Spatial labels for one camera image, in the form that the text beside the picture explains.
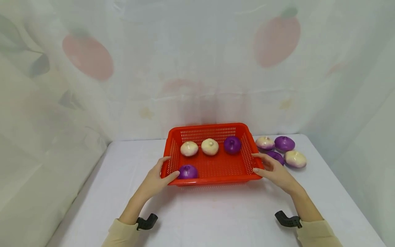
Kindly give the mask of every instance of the red plastic basket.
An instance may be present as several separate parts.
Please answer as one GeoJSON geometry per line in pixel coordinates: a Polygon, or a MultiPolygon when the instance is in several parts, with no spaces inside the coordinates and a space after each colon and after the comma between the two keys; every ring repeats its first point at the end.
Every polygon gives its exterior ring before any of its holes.
{"type": "Polygon", "coordinates": [[[211,124],[173,128],[169,131],[164,156],[171,156],[162,166],[161,177],[177,171],[181,166],[191,164],[198,171],[196,179],[176,179],[169,185],[209,185],[221,183],[244,183],[261,177],[252,172],[254,167],[263,169],[262,161],[251,156],[258,153],[254,139],[248,127],[243,123],[211,124]],[[230,155],[224,150],[224,140],[236,136],[241,141],[241,151],[230,155]],[[205,155],[200,145],[207,138],[216,140],[220,146],[214,156],[205,155]],[[193,141],[199,151],[192,157],[185,157],[180,152],[181,145],[193,141]]]}

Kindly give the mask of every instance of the white onion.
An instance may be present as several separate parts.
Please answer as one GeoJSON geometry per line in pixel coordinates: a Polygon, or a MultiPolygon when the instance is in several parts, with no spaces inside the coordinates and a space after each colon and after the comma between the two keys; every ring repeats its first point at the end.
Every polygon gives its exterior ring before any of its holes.
{"type": "Polygon", "coordinates": [[[203,153],[213,156],[218,152],[219,145],[214,139],[206,139],[201,143],[203,153]]]}
{"type": "Polygon", "coordinates": [[[180,152],[186,157],[194,156],[199,150],[199,146],[193,141],[184,142],[180,147],[180,152]]]}
{"type": "Polygon", "coordinates": [[[256,146],[259,149],[265,150],[265,151],[270,151],[274,148],[275,143],[272,139],[270,139],[268,136],[261,136],[255,141],[256,146]]]}
{"type": "Polygon", "coordinates": [[[292,150],[284,154],[285,163],[294,168],[303,168],[307,165],[306,157],[298,151],[292,150]]]}

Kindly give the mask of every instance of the white table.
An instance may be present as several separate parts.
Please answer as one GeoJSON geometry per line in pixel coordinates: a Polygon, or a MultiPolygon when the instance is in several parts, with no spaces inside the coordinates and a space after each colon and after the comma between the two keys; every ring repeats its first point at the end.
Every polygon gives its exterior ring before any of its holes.
{"type": "MultiPolygon", "coordinates": [[[[308,138],[289,136],[296,142],[295,149],[308,159],[305,169],[289,171],[342,244],[384,247],[308,138]]],[[[113,219],[119,217],[147,172],[163,156],[165,142],[113,142],[48,247],[100,246],[113,219]]],[[[295,230],[276,221],[274,214],[279,210],[289,217],[296,215],[290,197],[263,179],[221,187],[167,187],[143,209],[143,217],[155,213],[159,219],[152,230],[141,233],[137,246],[297,246],[295,230]]]]}

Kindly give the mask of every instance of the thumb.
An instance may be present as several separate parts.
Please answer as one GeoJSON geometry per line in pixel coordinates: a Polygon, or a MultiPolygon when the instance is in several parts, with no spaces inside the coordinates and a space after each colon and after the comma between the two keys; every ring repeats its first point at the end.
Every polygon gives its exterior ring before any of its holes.
{"type": "Polygon", "coordinates": [[[174,179],[176,179],[180,175],[180,171],[175,171],[172,174],[168,175],[163,179],[163,181],[168,185],[170,182],[172,182],[174,179]]]}
{"type": "Polygon", "coordinates": [[[261,177],[265,177],[267,179],[270,179],[270,177],[271,177],[271,174],[270,174],[271,172],[266,171],[264,169],[254,168],[252,171],[254,173],[256,173],[257,175],[259,175],[261,177]]]}

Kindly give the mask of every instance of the hand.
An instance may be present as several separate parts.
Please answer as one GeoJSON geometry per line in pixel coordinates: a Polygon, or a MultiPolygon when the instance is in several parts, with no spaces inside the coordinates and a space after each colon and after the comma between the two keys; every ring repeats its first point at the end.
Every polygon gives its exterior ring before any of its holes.
{"type": "Polygon", "coordinates": [[[164,187],[166,187],[171,181],[180,175],[179,171],[175,171],[165,178],[160,177],[160,171],[162,170],[163,162],[169,160],[170,158],[171,157],[167,156],[158,160],[157,164],[148,172],[144,181],[137,189],[136,194],[139,194],[148,200],[161,192],[164,187]]]}
{"type": "Polygon", "coordinates": [[[252,156],[261,158],[263,161],[263,166],[265,167],[265,170],[254,168],[254,173],[269,179],[289,195],[303,189],[302,186],[295,180],[295,178],[287,171],[287,169],[283,167],[277,160],[262,153],[254,153],[252,156]]]}

